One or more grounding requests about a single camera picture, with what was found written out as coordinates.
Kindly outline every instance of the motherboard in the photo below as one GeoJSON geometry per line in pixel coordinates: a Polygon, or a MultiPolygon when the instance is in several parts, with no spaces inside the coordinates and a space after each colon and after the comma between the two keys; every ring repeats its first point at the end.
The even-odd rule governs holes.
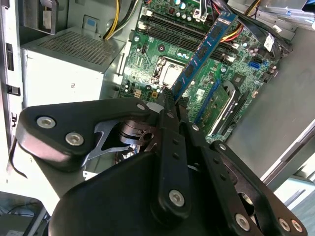
{"type": "MultiPolygon", "coordinates": [[[[196,1],[145,1],[120,97],[155,102],[172,87],[212,24],[211,8],[201,16],[196,1]]],[[[226,141],[260,87],[276,76],[277,63],[247,29],[215,48],[183,94],[189,97],[190,121],[203,129],[208,142],[226,141]]]]}

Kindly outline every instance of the power supply vent grille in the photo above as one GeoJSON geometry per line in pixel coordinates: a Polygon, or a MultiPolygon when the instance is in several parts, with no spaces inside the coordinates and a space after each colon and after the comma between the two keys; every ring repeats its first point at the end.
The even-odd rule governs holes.
{"type": "Polygon", "coordinates": [[[88,38],[72,31],[38,43],[38,46],[96,65],[103,65],[113,53],[113,46],[110,43],[88,38]]]}

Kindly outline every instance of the blue ram stick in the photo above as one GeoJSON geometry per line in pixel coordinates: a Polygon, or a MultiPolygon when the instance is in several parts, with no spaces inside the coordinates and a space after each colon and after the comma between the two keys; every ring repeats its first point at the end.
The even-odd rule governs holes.
{"type": "Polygon", "coordinates": [[[222,12],[199,44],[196,52],[190,58],[177,80],[172,86],[174,100],[177,103],[183,95],[202,64],[209,58],[214,49],[218,46],[225,33],[230,29],[236,20],[237,15],[222,12]]]}

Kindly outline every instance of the silver screw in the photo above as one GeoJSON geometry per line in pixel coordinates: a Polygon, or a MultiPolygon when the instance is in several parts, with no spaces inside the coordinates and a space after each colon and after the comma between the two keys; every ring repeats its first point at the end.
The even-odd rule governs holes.
{"type": "Polygon", "coordinates": [[[226,67],[222,66],[222,67],[221,67],[221,72],[222,72],[222,73],[226,72],[226,67]]]}
{"type": "Polygon", "coordinates": [[[279,219],[279,223],[280,223],[280,225],[282,226],[282,228],[285,230],[285,231],[288,231],[288,232],[290,232],[291,231],[291,229],[290,229],[290,226],[288,225],[288,223],[285,221],[285,220],[283,220],[283,219],[279,219]]]}
{"type": "Polygon", "coordinates": [[[141,104],[138,104],[137,107],[141,110],[145,110],[144,106],[142,106],[141,104]]]}
{"type": "Polygon", "coordinates": [[[293,226],[295,227],[295,229],[298,231],[298,232],[303,232],[303,229],[302,229],[302,227],[300,226],[300,224],[299,223],[297,223],[295,220],[291,220],[291,222],[292,222],[292,224],[293,224],[293,226]]]}
{"type": "Polygon", "coordinates": [[[37,119],[36,123],[39,127],[44,129],[51,129],[56,126],[56,122],[50,117],[40,117],[37,119]]]}
{"type": "Polygon", "coordinates": [[[241,214],[235,215],[236,223],[245,231],[249,231],[251,229],[248,220],[241,214]]]}
{"type": "Polygon", "coordinates": [[[224,146],[223,144],[219,144],[219,147],[224,151],[226,150],[226,146],[224,146]]]}
{"type": "Polygon", "coordinates": [[[175,206],[177,207],[182,207],[185,203],[184,196],[182,193],[176,189],[172,189],[169,192],[169,199],[174,203],[175,206]]]}
{"type": "Polygon", "coordinates": [[[194,130],[196,130],[196,131],[198,131],[198,130],[199,130],[198,126],[197,126],[197,125],[195,125],[195,124],[193,124],[193,125],[192,125],[192,128],[193,128],[194,130]]]}
{"type": "Polygon", "coordinates": [[[167,112],[166,114],[167,114],[169,117],[174,118],[174,116],[173,116],[173,114],[172,114],[172,113],[167,112]]]}
{"type": "Polygon", "coordinates": [[[72,146],[80,146],[84,142],[82,135],[74,132],[68,133],[65,136],[65,140],[72,146]]]}

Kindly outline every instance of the green circuit board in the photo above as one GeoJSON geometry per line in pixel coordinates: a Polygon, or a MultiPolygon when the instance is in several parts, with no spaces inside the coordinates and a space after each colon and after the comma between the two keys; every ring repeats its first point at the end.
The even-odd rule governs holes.
{"type": "MultiPolygon", "coordinates": [[[[176,5],[173,0],[152,0],[149,4],[143,3],[138,28],[134,32],[124,70],[120,97],[135,96],[145,102],[156,101],[165,87],[172,86],[181,69],[189,61],[194,52],[192,48],[199,43],[198,37],[194,37],[193,34],[187,35],[185,31],[179,32],[174,29],[174,25],[169,23],[170,21],[168,21],[170,25],[168,28],[164,23],[160,25],[160,21],[151,21],[145,16],[146,12],[151,11],[157,13],[158,19],[172,19],[173,22],[184,25],[183,27],[190,26],[199,34],[207,32],[211,27],[211,20],[203,23],[193,18],[194,12],[199,8],[199,3],[192,0],[183,2],[186,4],[185,10],[176,5]],[[169,14],[171,8],[174,8],[171,11],[174,12],[174,15],[169,14]],[[185,14],[185,19],[176,16],[177,12],[181,16],[185,14]],[[189,22],[187,21],[188,16],[192,17],[189,22]],[[143,29],[143,25],[150,26],[152,31],[143,29]]],[[[183,95],[189,97],[189,119],[194,122],[212,86],[216,84],[217,80],[220,81],[220,85],[214,91],[201,119],[197,122],[197,125],[203,128],[208,142],[225,141],[229,137],[235,124],[245,114],[259,88],[264,84],[264,76],[270,70],[270,66],[277,64],[277,61],[272,61],[269,57],[257,53],[255,58],[260,60],[259,68],[249,66],[249,62],[253,58],[251,49],[261,50],[262,45],[246,29],[233,43],[233,45],[228,45],[228,50],[220,47],[216,52],[216,55],[224,55],[227,52],[230,60],[227,60],[226,57],[225,60],[208,59],[183,95]],[[240,92],[238,99],[242,97],[242,104],[233,114],[233,120],[229,122],[230,125],[227,126],[224,133],[209,134],[230,101],[229,91],[224,87],[225,81],[231,81],[237,87],[240,92]]]]}

